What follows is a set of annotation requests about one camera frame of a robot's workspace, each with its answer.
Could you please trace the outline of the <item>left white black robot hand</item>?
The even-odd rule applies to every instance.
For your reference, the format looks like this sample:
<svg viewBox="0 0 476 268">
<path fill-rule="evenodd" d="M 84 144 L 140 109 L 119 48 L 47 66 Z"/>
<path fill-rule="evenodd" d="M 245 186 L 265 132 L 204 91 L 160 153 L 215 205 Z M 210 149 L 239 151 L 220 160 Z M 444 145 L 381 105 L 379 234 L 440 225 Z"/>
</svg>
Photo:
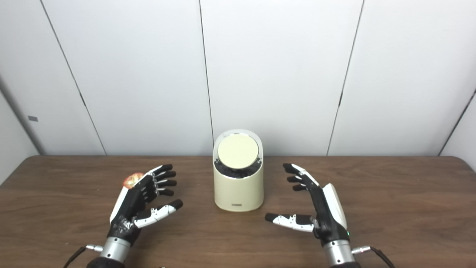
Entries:
<svg viewBox="0 0 476 268">
<path fill-rule="evenodd" d="M 171 164 L 161 165 L 146 173 L 133 173 L 124 179 L 121 192 L 109 217 L 107 237 L 122 239 L 133 246 L 141 229 L 177 212 L 183 207 L 182 200 L 148 208 L 159 196 L 173 196 L 169 186 L 177 185 L 173 180 L 176 172 Z"/>
</svg>

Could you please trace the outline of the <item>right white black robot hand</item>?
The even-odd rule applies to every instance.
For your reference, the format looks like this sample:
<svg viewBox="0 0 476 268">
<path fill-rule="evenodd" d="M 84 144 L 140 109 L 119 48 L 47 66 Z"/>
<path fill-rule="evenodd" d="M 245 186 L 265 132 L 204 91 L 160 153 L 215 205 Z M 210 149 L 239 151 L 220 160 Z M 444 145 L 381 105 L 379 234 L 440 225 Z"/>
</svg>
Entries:
<svg viewBox="0 0 476 268">
<path fill-rule="evenodd" d="M 310 194 L 316 217 L 267 213 L 265 220 L 293 230 L 312 232 L 322 246 L 337 240 L 349 242 L 345 215 L 335 188 L 330 184 L 322 187 L 308 171 L 294 163 L 284 163 L 283 167 L 291 174 L 287 181 L 295 183 L 293 190 L 306 190 Z"/>
</svg>

